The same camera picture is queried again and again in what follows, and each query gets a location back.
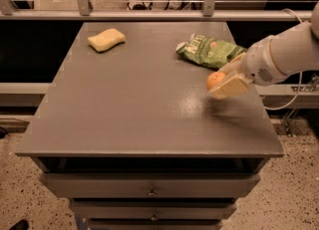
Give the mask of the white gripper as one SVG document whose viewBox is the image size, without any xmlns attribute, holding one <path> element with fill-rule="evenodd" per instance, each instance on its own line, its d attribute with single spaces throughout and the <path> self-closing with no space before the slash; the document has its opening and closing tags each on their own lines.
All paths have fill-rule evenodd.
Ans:
<svg viewBox="0 0 319 230">
<path fill-rule="evenodd" d="M 254 43 L 245 53 L 241 53 L 221 68 L 225 74 L 233 71 L 243 72 L 255 85 L 270 86 L 283 82 L 287 76 L 276 67 L 270 52 L 270 42 L 273 36 L 268 36 Z M 217 100 L 245 94 L 250 89 L 250 82 L 238 75 L 225 77 L 208 92 Z"/>
</svg>

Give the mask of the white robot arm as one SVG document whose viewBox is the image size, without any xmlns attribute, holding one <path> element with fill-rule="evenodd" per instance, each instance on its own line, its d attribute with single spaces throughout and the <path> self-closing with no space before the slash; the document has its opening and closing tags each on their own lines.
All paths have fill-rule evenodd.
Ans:
<svg viewBox="0 0 319 230">
<path fill-rule="evenodd" d="M 270 86 L 304 71 L 319 70 L 319 3 L 304 21 L 253 44 L 218 72 L 206 87 L 214 99 L 245 94 L 251 84 Z"/>
</svg>

